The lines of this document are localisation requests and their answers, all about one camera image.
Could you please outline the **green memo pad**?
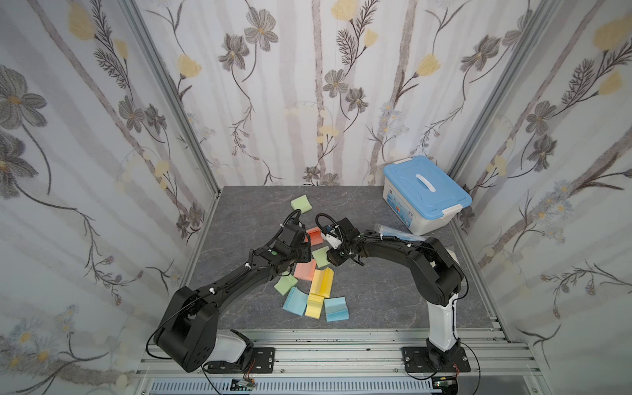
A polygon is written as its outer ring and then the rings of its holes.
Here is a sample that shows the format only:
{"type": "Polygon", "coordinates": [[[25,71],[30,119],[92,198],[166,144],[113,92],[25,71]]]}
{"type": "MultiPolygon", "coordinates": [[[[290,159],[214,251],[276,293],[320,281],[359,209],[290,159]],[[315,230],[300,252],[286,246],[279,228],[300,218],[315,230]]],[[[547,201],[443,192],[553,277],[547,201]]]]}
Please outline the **green memo pad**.
{"type": "Polygon", "coordinates": [[[274,289],[282,296],[286,296],[288,292],[296,286],[298,280],[291,274],[281,276],[275,284],[274,289]]]}
{"type": "Polygon", "coordinates": [[[303,194],[299,197],[291,200],[291,208],[295,210],[300,210],[302,213],[309,212],[313,209],[312,204],[309,202],[309,199],[306,194],[303,194]]]}
{"type": "Polygon", "coordinates": [[[328,259],[329,250],[329,247],[323,247],[312,251],[313,260],[316,262],[318,268],[325,268],[331,264],[328,259]]]}

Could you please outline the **large yellow memo pad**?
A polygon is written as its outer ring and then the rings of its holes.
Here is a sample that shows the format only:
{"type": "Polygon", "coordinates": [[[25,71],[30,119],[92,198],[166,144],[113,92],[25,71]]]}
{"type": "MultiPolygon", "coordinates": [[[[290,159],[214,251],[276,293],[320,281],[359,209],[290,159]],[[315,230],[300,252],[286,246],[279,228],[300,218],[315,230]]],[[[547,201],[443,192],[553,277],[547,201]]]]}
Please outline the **large yellow memo pad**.
{"type": "Polygon", "coordinates": [[[310,287],[310,294],[329,298],[332,291],[334,271],[331,268],[316,270],[310,287]]]}

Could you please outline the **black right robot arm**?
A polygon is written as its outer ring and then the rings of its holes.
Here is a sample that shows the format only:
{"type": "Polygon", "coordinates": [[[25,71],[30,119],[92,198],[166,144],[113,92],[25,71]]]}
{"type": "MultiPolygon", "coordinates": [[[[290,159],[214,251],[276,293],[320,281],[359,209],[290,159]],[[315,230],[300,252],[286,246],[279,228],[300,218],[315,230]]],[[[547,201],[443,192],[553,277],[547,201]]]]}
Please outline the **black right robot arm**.
{"type": "Polygon", "coordinates": [[[339,242],[327,251],[327,261],[336,267],[349,259],[360,263],[362,258],[381,258],[409,270],[429,311],[426,360],[434,371],[454,365],[454,357],[462,350],[456,333],[456,304],[466,278],[439,240],[402,240],[372,231],[339,242]]]}

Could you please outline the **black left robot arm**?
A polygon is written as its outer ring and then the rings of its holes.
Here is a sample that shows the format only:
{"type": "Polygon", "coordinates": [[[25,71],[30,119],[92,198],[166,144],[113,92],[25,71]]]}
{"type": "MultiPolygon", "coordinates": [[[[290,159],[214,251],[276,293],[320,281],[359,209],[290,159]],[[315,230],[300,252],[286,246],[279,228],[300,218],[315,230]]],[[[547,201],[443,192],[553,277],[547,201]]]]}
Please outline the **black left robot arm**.
{"type": "Polygon", "coordinates": [[[307,263],[311,242],[301,223],[284,225],[245,263],[207,286],[180,288],[150,339],[185,372],[200,368],[217,344],[218,322],[227,306],[244,294],[307,263]]]}

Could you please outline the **red memo pad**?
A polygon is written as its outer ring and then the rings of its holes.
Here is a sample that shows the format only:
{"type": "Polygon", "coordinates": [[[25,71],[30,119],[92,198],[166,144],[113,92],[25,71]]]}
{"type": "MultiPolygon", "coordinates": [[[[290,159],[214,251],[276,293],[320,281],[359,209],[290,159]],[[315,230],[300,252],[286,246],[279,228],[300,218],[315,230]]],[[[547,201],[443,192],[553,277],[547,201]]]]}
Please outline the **red memo pad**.
{"type": "Polygon", "coordinates": [[[307,230],[309,235],[309,241],[312,246],[322,245],[324,243],[324,237],[319,227],[313,227],[307,230]]]}

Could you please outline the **pink memo pad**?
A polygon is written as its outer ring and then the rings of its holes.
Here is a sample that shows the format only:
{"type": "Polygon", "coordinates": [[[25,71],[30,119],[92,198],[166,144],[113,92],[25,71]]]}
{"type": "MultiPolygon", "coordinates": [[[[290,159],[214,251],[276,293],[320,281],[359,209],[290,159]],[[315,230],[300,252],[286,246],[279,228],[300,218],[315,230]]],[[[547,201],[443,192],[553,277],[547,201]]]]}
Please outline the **pink memo pad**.
{"type": "Polygon", "coordinates": [[[298,280],[312,281],[316,268],[315,260],[311,260],[309,263],[297,263],[293,276],[298,280]]]}

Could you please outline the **left blue memo pad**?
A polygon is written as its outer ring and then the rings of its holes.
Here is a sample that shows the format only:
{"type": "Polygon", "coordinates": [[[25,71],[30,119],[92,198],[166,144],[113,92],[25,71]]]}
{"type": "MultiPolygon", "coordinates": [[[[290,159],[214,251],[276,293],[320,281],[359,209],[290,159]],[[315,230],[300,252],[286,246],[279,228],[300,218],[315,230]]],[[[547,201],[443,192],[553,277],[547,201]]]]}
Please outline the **left blue memo pad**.
{"type": "Polygon", "coordinates": [[[303,316],[307,308],[308,297],[307,294],[294,286],[288,291],[282,308],[286,312],[303,316]]]}

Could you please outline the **blue memo pad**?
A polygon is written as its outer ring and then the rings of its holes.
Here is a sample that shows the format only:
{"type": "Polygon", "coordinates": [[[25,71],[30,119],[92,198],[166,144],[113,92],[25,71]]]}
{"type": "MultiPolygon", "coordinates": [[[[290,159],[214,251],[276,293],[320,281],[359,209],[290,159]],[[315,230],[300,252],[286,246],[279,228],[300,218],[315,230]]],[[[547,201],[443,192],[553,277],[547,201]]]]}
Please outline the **blue memo pad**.
{"type": "Polygon", "coordinates": [[[326,320],[338,322],[349,319],[349,311],[345,297],[328,298],[324,300],[326,320]]]}
{"type": "Polygon", "coordinates": [[[303,316],[307,308],[308,297],[307,294],[294,286],[288,291],[282,308],[286,312],[303,316]]]}

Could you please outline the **small yellow memo pad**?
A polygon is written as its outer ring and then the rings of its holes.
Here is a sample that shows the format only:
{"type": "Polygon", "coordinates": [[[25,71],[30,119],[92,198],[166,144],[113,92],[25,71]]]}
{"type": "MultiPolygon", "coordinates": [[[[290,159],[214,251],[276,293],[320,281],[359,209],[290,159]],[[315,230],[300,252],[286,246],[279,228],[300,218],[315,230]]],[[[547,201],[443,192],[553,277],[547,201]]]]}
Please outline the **small yellow memo pad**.
{"type": "Polygon", "coordinates": [[[309,294],[304,315],[312,319],[320,319],[324,307],[324,300],[325,298],[323,296],[309,294]]]}

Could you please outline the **right blue memo pad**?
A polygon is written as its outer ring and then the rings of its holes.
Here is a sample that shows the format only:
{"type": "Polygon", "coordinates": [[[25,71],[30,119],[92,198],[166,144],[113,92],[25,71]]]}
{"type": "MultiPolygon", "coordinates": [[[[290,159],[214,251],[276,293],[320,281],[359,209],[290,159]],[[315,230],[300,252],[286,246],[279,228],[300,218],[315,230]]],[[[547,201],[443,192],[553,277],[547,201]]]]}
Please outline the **right blue memo pad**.
{"type": "Polygon", "coordinates": [[[349,311],[345,297],[328,298],[324,300],[326,320],[338,322],[349,319],[349,311]]]}

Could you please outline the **white box with blue lid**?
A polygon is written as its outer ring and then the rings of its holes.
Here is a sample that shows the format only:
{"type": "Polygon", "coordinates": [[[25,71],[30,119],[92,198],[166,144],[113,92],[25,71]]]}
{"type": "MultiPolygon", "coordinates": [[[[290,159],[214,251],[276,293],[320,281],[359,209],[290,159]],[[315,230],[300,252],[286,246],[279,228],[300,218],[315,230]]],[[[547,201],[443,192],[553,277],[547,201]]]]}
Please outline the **white box with blue lid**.
{"type": "Polygon", "coordinates": [[[396,161],[383,174],[383,199],[413,235],[448,225],[472,204],[471,196],[425,156],[396,161]]]}

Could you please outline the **small circuit board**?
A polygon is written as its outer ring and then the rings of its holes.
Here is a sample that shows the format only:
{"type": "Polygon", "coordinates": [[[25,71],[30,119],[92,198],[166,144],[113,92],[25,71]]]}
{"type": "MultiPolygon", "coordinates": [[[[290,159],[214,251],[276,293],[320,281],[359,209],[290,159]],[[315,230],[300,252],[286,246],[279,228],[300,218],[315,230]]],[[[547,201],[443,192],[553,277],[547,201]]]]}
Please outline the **small circuit board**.
{"type": "Polygon", "coordinates": [[[252,379],[233,379],[230,383],[230,391],[252,391],[256,383],[252,379]]]}

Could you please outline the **aluminium rail frame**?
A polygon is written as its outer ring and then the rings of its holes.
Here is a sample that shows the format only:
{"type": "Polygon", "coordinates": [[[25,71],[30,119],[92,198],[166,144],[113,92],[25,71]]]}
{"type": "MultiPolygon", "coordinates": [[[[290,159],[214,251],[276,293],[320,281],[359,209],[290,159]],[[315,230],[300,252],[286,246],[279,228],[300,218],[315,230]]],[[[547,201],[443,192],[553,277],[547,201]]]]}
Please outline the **aluminium rail frame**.
{"type": "MultiPolygon", "coordinates": [[[[424,329],[247,330],[257,347],[271,347],[268,374],[250,371],[253,394],[432,393],[423,373],[407,374],[404,347],[424,344],[424,329]]],[[[459,329],[469,372],[457,373],[460,394],[550,394],[530,348],[498,327],[459,329]]],[[[244,374],[187,373],[171,360],[143,357],[136,394],[239,394],[244,374]]]]}

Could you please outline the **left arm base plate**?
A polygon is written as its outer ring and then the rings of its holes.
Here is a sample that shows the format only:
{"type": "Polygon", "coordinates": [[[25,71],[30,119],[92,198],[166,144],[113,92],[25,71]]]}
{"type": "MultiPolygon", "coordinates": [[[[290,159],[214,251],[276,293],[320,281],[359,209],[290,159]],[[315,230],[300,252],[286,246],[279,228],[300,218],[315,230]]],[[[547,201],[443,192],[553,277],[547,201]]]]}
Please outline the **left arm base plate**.
{"type": "Polygon", "coordinates": [[[275,364],[274,347],[251,347],[236,362],[209,360],[202,368],[209,374],[271,374],[275,364]]]}

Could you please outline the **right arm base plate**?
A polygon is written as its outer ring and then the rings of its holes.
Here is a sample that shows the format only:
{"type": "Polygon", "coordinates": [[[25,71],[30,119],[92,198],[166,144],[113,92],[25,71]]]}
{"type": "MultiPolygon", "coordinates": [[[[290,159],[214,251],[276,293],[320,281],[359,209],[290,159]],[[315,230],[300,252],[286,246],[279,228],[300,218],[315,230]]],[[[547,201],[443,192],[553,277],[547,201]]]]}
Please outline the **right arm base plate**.
{"type": "Polygon", "coordinates": [[[453,355],[445,357],[444,361],[434,363],[429,357],[426,347],[403,347],[404,369],[409,374],[438,373],[470,373],[472,367],[464,349],[459,349],[453,355]]]}

